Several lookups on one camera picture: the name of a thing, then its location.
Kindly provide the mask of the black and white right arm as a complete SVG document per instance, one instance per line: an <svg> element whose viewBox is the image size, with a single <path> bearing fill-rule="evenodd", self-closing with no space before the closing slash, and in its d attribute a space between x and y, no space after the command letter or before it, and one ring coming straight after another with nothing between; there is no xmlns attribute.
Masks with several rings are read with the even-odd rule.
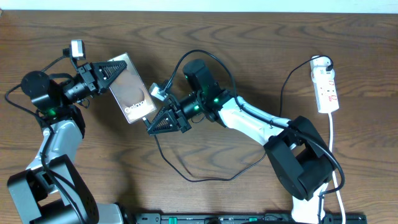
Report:
<svg viewBox="0 0 398 224"><path fill-rule="evenodd" d="M337 166L314 125L303 116L289 120L271 115L222 89L202 59L188 62L183 74L192 92L181 100L171 94L171 80L150 87L150 94L165 105L147 132L184 133L191 128L189 119L202 113L211 122L245 134L264 147L279 182L292 195L292 218L321 223L326 217L326 188Z"/></svg>

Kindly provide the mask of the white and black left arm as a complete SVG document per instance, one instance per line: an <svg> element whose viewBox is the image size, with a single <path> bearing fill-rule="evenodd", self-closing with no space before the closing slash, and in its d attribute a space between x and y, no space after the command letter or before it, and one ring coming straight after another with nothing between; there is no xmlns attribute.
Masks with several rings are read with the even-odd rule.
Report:
<svg viewBox="0 0 398 224"><path fill-rule="evenodd" d="M101 95L126 69L124 61L86 63L76 75L32 71L19 88L37 108L43 142L26 170L10 176L7 188L23 223L133 223L118 203L97 203L73 165L85 137L80 109Z"/></svg>

